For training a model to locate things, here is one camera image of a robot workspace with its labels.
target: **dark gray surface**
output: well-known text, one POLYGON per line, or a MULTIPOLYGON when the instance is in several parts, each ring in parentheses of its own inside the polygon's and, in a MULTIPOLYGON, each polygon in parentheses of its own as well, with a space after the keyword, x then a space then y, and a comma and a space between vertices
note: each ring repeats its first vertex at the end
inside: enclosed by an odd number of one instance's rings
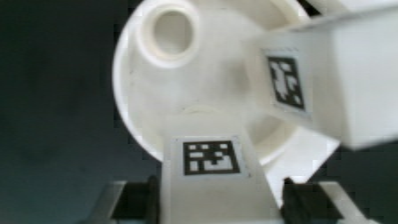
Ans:
MULTIPOLYGON (((114 121, 114 35, 137 2, 0 1, 0 224, 77 223, 109 181, 159 173, 114 121)), ((313 178, 340 180, 386 224, 398 220, 397 161, 395 144, 338 152, 313 178)))
POLYGON ((367 217, 398 222, 398 142, 363 151, 340 148, 312 181, 338 181, 367 217))

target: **white plastic part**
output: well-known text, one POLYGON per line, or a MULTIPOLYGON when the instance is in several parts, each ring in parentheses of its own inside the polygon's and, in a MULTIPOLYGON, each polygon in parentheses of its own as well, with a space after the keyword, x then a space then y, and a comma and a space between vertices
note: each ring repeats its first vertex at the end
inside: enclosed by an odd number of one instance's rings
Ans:
POLYGON ((116 102, 129 130, 161 161, 169 115, 235 116, 264 163, 281 154, 285 142, 299 140, 297 127, 255 104, 244 69, 242 43, 292 22, 308 21, 299 3, 274 2, 146 0, 129 20, 114 58, 116 102), (178 15, 177 20, 161 21, 168 15, 178 15), (175 33, 162 33, 177 27, 173 21, 189 27, 184 44, 175 33))
POLYGON ((335 14, 340 12, 356 12, 360 10, 381 7, 398 0, 308 0, 322 14, 335 14))
POLYGON ((251 56, 264 60, 249 75, 265 110, 352 148, 398 137, 397 21, 397 5, 320 18, 269 34, 251 56), (304 108, 283 101, 294 96, 304 108))
POLYGON ((251 139, 235 117, 221 114, 173 116, 168 130, 161 223, 283 224, 251 139), (185 160, 193 158, 193 153, 184 143, 194 142, 203 148, 198 143, 216 141, 233 143, 241 171, 187 175, 185 160))
POLYGON ((278 205, 283 205, 285 178, 292 178, 296 183, 306 183, 320 166, 331 157, 338 147, 335 139, 324 140, 322 134, 301 128, 294 134, 294 141, 283 144, 283 154, 276 160, 265 164, 265 178, 271 183, 278 205))

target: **white cylindrical hole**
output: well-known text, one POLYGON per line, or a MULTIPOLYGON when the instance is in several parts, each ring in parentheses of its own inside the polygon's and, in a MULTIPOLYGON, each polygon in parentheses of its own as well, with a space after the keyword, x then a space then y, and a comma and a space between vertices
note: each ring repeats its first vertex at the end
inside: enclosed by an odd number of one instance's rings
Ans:
POLYGON ((166 12, 155 21, 155 44, 169 55, 180 55, 193 43, 193 23, 187 15, 178 11, 166 12))

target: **circular hole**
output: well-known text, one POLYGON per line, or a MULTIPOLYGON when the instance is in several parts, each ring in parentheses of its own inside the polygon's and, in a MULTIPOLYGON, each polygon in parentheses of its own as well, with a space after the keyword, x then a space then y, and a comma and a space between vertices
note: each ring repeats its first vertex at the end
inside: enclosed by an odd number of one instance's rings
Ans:
POLYGON ((155 22, 155 41, 161 50, 171 55, 185 52, 193 42, 193 24, 182 12, 164 13, 155 22))

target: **white plate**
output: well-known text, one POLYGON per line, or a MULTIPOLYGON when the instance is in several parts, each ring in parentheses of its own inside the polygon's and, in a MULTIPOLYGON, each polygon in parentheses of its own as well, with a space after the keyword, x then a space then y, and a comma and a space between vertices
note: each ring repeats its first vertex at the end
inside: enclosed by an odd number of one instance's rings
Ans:
POLYGON ((242 43, 306 19, 294 0, 143 2, 116 49, 114 94, 129 130, 161 161, 166 118, 178 114, 237 117, 264 164, 287 143, 297 146, 301 128, 271 117, 255 103, 242 43))

